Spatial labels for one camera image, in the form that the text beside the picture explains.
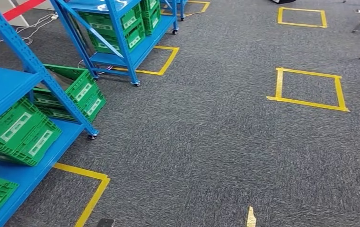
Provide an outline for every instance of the yellow tape strip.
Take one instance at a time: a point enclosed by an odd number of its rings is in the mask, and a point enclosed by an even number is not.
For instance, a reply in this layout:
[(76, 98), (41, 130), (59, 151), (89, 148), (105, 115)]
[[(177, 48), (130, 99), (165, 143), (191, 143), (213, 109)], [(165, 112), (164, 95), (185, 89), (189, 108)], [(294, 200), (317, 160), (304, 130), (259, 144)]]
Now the yellow tape strip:
[(307, 11), (307, 12), (322, 12), (322, 10), (317, 9), (296, 9), (296, 8), (287, 8), (287, 7), (280, 7), (282, 10), (294, 10), (294, 11)]
[[(294, 104), (300, 104), (300, 105), (308, 105), (308, 106), (313, 106), (313, 107), (349, 112), (348, 108), (345, 105), (344, 96), (342, 93), (342, 86), (341, 86), (341, 82), (340, 82), (340, 79), (342, 78), (341, 76), (333, 75), (333, 74), (319, 73), (319, 72), (292, 70), (292, 69), (285, 69), (285, 68), (276, 68), (276, 70), (277, 70), (276, 95), (275, 95), (275, 97), (267, 96), (266, 97), (267, 99), (273, 100), (273, 101), (279, 101), (279, 102), (294, 103)], [(307, 102), (307, 101), (301, 101), (301, 100), (295, 100), (295, 99), (281, 97), (281, 92), (282, 92), (282, 88), (283, 88), (283, 72), (294, 72), (294, 73), (301, 73), (301, 74), (307, 74), (307, 75), (313, 75), (313, 76), (334, 78), (339, 106), (325, 105), (325, 104), (320, 104), (320, 103), (312, 103), (312, 102)]]
[(325, 14), (324, 10), (322, 10), (320, 12), (320, 17), (322, 19), (322, 28), (327, 28), (327, 20), (326, 20), (326, 14)]
[(319, 107), (319, 108), (330, 109), (330, 110), (340, 110), (340, 111), (349, 112), (349, 110), (347, 108), (342, 108), (342, 107), (335, 106), (335, 105), (325, 105), (325, 104), (320, 104), (320, 103), (312, 103), (312, 102), (306, 102), (306, 101), (301, 101), (301, 100), (295, 100), (295, 99), (289, 99), (289, 98), (277, 98), (277, 97), (270, 97), (270, 96), (267, 96), (266, 98), (269, 100), (278, 101), (278, 102), (294, 103), (294, 104), (308, 105), (308, 106)]
[[(307, 11), (307, 12), (318, 12), (320, 13), (320, 17), (322, 20), (322, 25), (310, 25), (310, 24), (300, 24), (300, 23), (289, 23), (289, 22), (283, 22), (283, 10), (294, 10), (294, 11)], [(277, 15), (277, 23), (282, 25), (294, 25), (294, 26), (303, 26), (303, 27), (322, 27), (327, 28), (327, 20), (324, 10), (316, 10), (316, 9), (295, 9), (295, 8), (286, 8), (286, 7), (280, 7), (279, 13)]]
[(276, 97), (281, 98), (281, 91), (283, 89), (283, 68), (276, 68), (277, 83), (276, 83)]
[(102, 180), (96, 192), (93, 194), (91, 200), (89, 201), (88, 205), (85, 207), (84, 211), (82, 212), (81, 217), (77, 220), (77, 223), (75, 223), (75, 227), (83, 227), (85, 225), (86, 221), (88, 220), (90, 214), (95, 208), (97, 202), (99, 201), (100, 197), (102, 196), (109, 182), (110, 182), (110, 178), (105, 178)]
[(166, 63), (163, 65), (162, 69), (160, 69), (159, 74), (158, 75), (163, 75), (166, 70), (168, 69), (168, 67), (171, 65), (171, 63), (173, 62), (174, 58), (176, 57), (178, 50), (180, 50), (180, 48), (176, 47), (174, 49), (171, 49), (171, 55), (168, 58), (168, 60), (166, 61)]
[(337, 99), (339, 100), (339, 107), (345, 111), (349, 111), (347, 107), (345, 106), (344, 96), (342, 93), (342, 84), (340, 82), (339, 78), (334, 79), (335, 87), (336, 87), (336, 94)]
[(330, 77), (330, 78), (339, 78), (339, 79), (342, 78), (339, 75), (320, 73), (320, 72), (309, 72), (309, 71), (292, 70), (292, 69), (285, 69), (285, 68), (282, 68), (282, 70), (284, 72), (294, 72), (294, 73), (307, 74), (307, 75), (320, 76), (320, 77)]
[(279, 24), (283, 23), (283, 8), (284, 7), (279, 8), (279, 13), (277, 15), (277, 23), (279, 23)]
[(245, 227), (255, 227), (255, 226), (256, 226), (256, 218), (254, 215), (254, 208), (252, 208), (252, 206), (249, 206), (248, 212), (246, 213)]
[(82, 176), (96, 178), (96, 179), (99, 179), (99, 180), (104, 180), (104, 179), (107, 178), (106, 174), (101, 174), (101, 173), (97, 173), (97, 172), (90, 171), (90, 170), (87, 170), (87, 169), (81, 169), (81, 168), (78, 168), (78, 167), (75, 167), (75, 166), (69, 166), (69, 165), (62, 164), (62, 163), (54, 164), (53, 168), (60, 169), (60, 170), (63, 170), (63, 171), (67, 171), (67, 172), (71, 172), (71, 173), (75, 173), (75, 174), (79, 174), (79, 175), (82, 175)]
[[(189, 14), (184, 13), (184, 15), (185, 15), (186, 17), (192, 16), (192, 15), (194, 15), (194, 14), (204, 13), (204, 12), (206, 12), (206, 10), (208, 9), (208, 7), (211, 5), (211, 2), (209, 2), (209, 1), (188, 1), (188, 2), (189, 2), (189, 3), (199, 3), (199, 4), (203, 4), (203, 7), (202, 7), (202, 9), (201, 9), (200, 12), (189, 13)], [(164, 10), (164, 9), (161, 9), (161, 10), (160, 10), (160, 14), (161, 14), (161, 15), (172, 15), (171, 13), (165, 13), (165, 10)]]
[[(171, 50), (171, 54), (168, 58), (168, 60), (165, 62), (165, 64), (163, 65), (163, 67), (159, 70), (159, 72), (154, 72), (154, 71), (147, 71), (147, 70), (136, 70), (136, 72), (140, 72), (140, 73), (147, 73), (147, 74), (152, 74), (152, 75), (158, 75), (161, 76), (163, 75), (166, 70), (168, 69), (168, 67), (171, 65), (171, 63), (173, 62), (175, 56), (178, 53), (178, 50), (180, 50), (179, 47), (170, 47), (170, 46), (154, 46), (155, 49), (162, 49), (162, 50)], [(128, 71), (128, 69), (125, 68), (113, 68), (114, 70), (119, 70), (119, 71)]]

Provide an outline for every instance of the shelf diagonal brace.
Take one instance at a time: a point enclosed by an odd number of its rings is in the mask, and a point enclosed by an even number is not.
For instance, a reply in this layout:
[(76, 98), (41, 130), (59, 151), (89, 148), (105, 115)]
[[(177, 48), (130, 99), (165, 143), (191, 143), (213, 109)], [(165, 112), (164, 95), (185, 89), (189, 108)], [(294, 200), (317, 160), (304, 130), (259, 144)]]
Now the shelf diagonal brace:
[(42, 82), (56, 95), (56, 98), (67, 108), (78, 122), (84, 125), (84, 128), (91, 136), (96, 136), (99, 131), (96, 130), (88, 119), (82, 114), (76, 105), (70, 100), (64, 90), (52, 78), (44, 65), (35, 56), (31, 49), (24, 43), (21, 37), (16, 33), (11, 25), (0, 14), (0, 36), (4, 42), (16, 53), (24, 65), (24, 70), (29, 73), (38, 74)]
[(82, 17), (80, 17), (70, 6), (68, 6), (62, 0), (55, 0), (58, 2), (64, 9), (71, 14), (78, 22), (80, 22), (88, 31), (90, 31), (96, 38), (98, 38), (107, 48), (109, 48), (113, 53), (115, 53), (120, 58), (123, 56), (108, 42), (106, 41), (94, 28), (92, 28)]

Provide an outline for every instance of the shelf caster wheel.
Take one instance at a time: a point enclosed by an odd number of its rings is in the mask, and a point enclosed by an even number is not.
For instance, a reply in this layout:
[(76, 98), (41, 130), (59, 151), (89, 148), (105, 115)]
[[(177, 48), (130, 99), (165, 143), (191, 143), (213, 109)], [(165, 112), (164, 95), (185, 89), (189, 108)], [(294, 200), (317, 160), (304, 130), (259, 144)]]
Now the shelf caster wheel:
[(94, 140), (94, 139), (96, 139), (96, 137), (97, 136), (88, 135), (88, 139), (90, 139), (90, 140)]

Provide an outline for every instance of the black object on floor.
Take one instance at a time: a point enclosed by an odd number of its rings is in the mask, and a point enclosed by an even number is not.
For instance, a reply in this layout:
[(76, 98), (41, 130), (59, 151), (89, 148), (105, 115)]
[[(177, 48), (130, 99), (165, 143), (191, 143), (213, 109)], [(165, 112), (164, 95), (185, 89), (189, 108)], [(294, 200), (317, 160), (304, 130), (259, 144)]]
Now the black object on floor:
[(114, 227), (114, 219), (102, 218), (96, 227)]
[(272, 1), (276, 2), (277, 4), (283, 4), (283, 3), (293, 2), (295, 0), (272, 0)]

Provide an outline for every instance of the gray carpet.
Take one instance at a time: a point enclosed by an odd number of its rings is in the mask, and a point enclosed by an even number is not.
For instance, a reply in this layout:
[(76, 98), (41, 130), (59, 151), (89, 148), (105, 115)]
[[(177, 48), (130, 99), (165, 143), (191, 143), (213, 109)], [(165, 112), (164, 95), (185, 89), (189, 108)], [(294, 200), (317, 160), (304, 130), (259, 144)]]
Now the gray carpet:
[[(360, 0), (341, 2), (284, 5), (325, 10), (322, 29), (277, 24), (279, 6), (268, 0), (211, 0), (159, 43), (180, 47), (163, 76), (139, 74), (142, 86), (131, 87), (104, 75), (100, 135), (84, 134), (60, 160), (112, 179), (86, 226), (112, 218), (118, 227), (241, 227), (252, 205), (259, 227), (360, 227), (360, 31), (350, 32)], [(59, 22), (31, 48), (45, 63), (80, 60)], [(155, 70), (163, 52), (143, 66)], [(0, 66), (20, 67), (2, 44)], [(351, 112), (267, 100), (276, 67), (341, 75)], [(283, 96), (337, 104), (333, 81), (316, 76), (285, 73)], [(97, 181), (62, 175), (71, 174), (51, 172), (7, 226), (72, 226)]]

